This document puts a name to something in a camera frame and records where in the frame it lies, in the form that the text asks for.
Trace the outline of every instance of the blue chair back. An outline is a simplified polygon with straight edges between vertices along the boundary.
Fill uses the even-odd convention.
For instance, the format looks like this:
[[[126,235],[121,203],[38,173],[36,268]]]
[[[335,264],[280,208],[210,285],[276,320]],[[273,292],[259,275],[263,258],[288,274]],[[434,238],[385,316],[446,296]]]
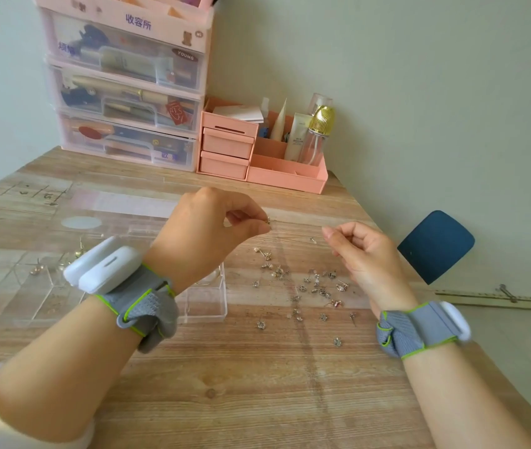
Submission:
[[[401,242],[398,250],[430,285],[475,244],[475,238],[443,211],[431,212]]]

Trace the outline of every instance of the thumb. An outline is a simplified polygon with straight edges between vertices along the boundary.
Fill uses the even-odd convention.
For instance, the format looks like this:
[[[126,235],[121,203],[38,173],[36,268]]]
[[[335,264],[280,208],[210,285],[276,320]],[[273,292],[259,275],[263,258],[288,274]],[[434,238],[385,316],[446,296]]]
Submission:
[[[354,246],[342,233],[332,227],[321,227],[321,233],[329,246],[347,262],[354,264],[363,255],[361,249]]]
[[[234,242],[238,245],[258,234],[269,233],[271,227],[259,219],[246,219],[233,227],[229,227],[228,230],[230,230]]]

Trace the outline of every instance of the wooden table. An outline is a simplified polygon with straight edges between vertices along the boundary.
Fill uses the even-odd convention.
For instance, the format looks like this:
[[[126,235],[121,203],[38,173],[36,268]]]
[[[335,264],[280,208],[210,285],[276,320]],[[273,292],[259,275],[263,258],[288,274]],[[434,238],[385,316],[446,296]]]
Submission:
[[[304,295],[298,303],[303,320],[291,315],[292,284],[301,284],[309,269],[336,269],[348,281],[319,227],[348,220],[374,225],[336,177],[313,195],[56,149],[0,181],[0,249],[31,249],[59,207],[52,197],[81,172],[151,176],[158,186],[135,191],[169,199],[200,186],[239,190],[266,208],[273,227],[226,259],[223,323],[181,326],[150,355],[133,357],[98,412],[93,448],[434,447],[403,366],[379,349],[374,317],[356,286],[335,292],[343,308],[323,308],[323,298]],[[45,198],[50,191],[55,195]],[[288,265],[291,278],[262,275],[255,246],[271,250],[272,263]],[[405,267],[419,298],[432,299]],[[258,278],[261,286],[252,287]],[[354,324],[350,311],[357,313]],[[328,321],[319,319],[322,312]],[[256,327],[260,318],[264,331]],[[0,362],[42,332],[0,328]],[[335,337],[343,341],[339,348]],[[477,344],[465,353],[531,432],[531,406]]]

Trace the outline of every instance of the hand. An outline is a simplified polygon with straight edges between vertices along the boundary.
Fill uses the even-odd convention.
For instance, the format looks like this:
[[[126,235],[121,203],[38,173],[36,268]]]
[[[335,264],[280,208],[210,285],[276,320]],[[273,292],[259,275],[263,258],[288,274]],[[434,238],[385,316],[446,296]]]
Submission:
[[[323,238],[340,256],[352,280],[369,296],[371,310],[410,310],[418,306],[392,240],[359,222],[322,227]]]
[[[224,227],[227,218],[231,227]],[[269,233],[265,211],[248,195],[204,187],[182,195],[143,261],[178,294],[214,271],[241,242]]]

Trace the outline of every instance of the gold spray cap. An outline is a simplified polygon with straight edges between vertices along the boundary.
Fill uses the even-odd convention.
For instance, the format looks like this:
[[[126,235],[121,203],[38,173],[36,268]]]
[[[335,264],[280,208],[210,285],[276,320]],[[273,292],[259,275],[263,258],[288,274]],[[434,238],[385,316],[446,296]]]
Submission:
[[[309,123],[309,129],[316,134],[328,136],[334,127],[335,118],[336,112],[333,107],[320,105]]]

